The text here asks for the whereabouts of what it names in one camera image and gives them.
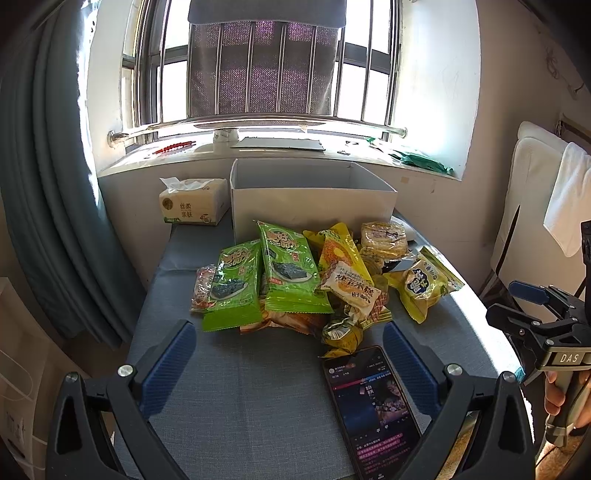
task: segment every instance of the white cardboard box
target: white cardboard box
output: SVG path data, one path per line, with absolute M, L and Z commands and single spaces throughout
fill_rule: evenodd
M 398 193 L 354 162 L 306 158 L 239 158 L 230 173 L 236 243 L 259 237 L 254 220 L 301 232 L 344 222 L 389 222 Z

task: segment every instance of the smartphone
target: smartphone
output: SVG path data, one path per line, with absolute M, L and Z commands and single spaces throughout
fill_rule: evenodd
M 372 346 L 325 359 L 323 369 L 359 478 L 394 477 L 421 431 L 384 351 Z

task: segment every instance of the human hand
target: human hand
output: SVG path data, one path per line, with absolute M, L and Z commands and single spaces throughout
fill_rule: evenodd
M 591 371 L 584 370 L 579 372 L 579 383 L 581 385 L 587 383 L 589 379 L 589 375 L 591 375 Z M 558 415 L 560 412 L 560 407 L 564 404 L 566 397 L 564 393 L 554 385 L 556 381 L 556 377 L 558 374 L 556 372 L 546 372 L 546 385 L 545 385 L 545 402 L 544 407 L 546 412 L 550 415 Z M 591 388 L 591 382 L 587 385 L 587 388 Z M 574 422 L 574 427 L 576 429 L 582 428 L 585 425 L 591 423 L 591 395 L 587 399 L 587 403 L 583 407 L 579 418 Z

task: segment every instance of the green plastic bag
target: green plastic bag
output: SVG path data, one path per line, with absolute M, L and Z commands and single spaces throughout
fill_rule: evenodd
M 262 258 L 269 283 L 265 309 L 271 312 L 332 313 L 304 235 L 269 223 L 261 230 Z
M 205 332 L 260 322 L 261 241 L 222 250 L 203 317 Z

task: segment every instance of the metal handrail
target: metal handrail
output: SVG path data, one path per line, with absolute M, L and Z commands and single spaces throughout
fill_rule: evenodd
M 196 127 L 205 127 L 215 125 L 214 128 L 243 127 L 253 122 L 261 121 L 292 121 L 298 124 L 317 124 L 317 123 L 342 123 L 349 125 L 359 125 L 362 127 L 375 128 L 376 130 L 406 137 L 406 128 L 390 127 L 388 125 L 372 124 L 350 118 L 339 118 L 330 115 L 308 115 L 305 113 L 230 113 L 228 115 L 211 115 L 199 118 L 185 118 L 175 120 L 174 122 L 165 122 L 151 125 L 142 125 L 138 128 L 132 128 L 122 132 L 109 132 L 108 142 L 110 145 L 116 145 L 131 138 L 140 137 L 162 130 L 163 128 L 175 127 L 177 125 L 194 125 Z
M 170 0 L 166 0 L 165 19 L 168 17 L 170 11 Z M 371 70 L 372 63 L 372 36 L 374 30 L 374 0 L 370 1 L 370 15 L 369 15 L 369 44 L 367 48 L 367 57 L 365 63 L 365 81 L 363 85 L 363 101 L 361 109 L 360 120 L 354 120 L 349 118 L 338 117 L 340 93 L 343 81 L 343 63 L 345 56 L 345 28 L 341 29 L 341 40 L 340 48 L 338 52 L 338 67 L 337 67 L 337 84 L 335 94 L 335 106 L 333 115 L 312 115 L 311 114 L 311 103 L 312 103 L 312 89 L 313 89 L 313 75 L 314 75 L 314 62 L 316 59 L 316 36 L 317 27 L 313 28 L 311 40 L 310 40 L 310 63 L 308 73 L 308 83 L 306 92 L 306 112 L 305 113 L 281 113 L 281 89 L 283 84 L 284 74 L 284 57 L 285 57 L 285 40 L 287 33 L 287 23 L 283 23 L 281 26 L 281 38 L 280 38 L 280 51 L 279 51 L 279 65 L 278 65 L 278 79 L 277 79 L 277 98 L 274 113 L 250 113 L 251 109 L 251 90 L 252 90 L 252 56 L 254 49 L 254 36 L 255 36 L 255 22 L 251 22 L 250 35 L 248 42 L 248 57 L 247 57 L 247 71 L 246 71 L 246 101 L 245 101 L 245 112 L 244 113 L 232 113 L 232 114 L 220 114 L 220 70 L 222 64 L 222 47 L 223 47 L 223 35 L 225 24 L 220 24 L 217 38 L 217 52 L 216 52 L 216 71 L 215 71 L 215 92 L 214 92 L 214 115 L 204 116 L 199 118 L 186 118 L 176 120 L 172 122 L 163 122 L 163 106 L 162 106 L 162 92 L 163 92 L 163 60 L 164 60 L 164 44 L 165 44 L 165 32 L 166 25 L 163 28 L 164 35 L 161 39 L 160 45 L 160 122 L 148 125 L 141 125 L 133 129 L 123 130 L 121 132 L 111 131 L 108 134 L 108 142 L 110 145 L 119 144 L 130 140 L 132 138 L 141 137 L 153 132 L 157 132 L 164 128 L 174 127 L 177 125 L 194 125 L 196 127 L 205 127 L 211 125 L 213 128 L 229 128 L 229 127 L 243 127 L 252 125 L 254 122 L 260 124 L 261 121 L 291 121 L 298 122 L 299 124 L 310 124 L 310 123 L 343 123 L 349 125 L 359 125 L 363 127 L 370 127 L 381 132 L 389 134 L 399 135 L 405 137 L 407 134 L 406 128 L 397 128 L 390 125 L 393 114 L 393 104 L 395 98 L 395 79 L 398 70 L 398 46 L 400 42 L 400 0 L 391 0 L 390 8 L 390 45 L 389 45 L 389 56 L 390 56 L 390 73 L 388 78 L 388 93 L 387 93 L 387 108 L 386 118 L 383 125 L 373 124 L 365 121 L 365 111 L 368 100 L 369 91 L 369 72 Z

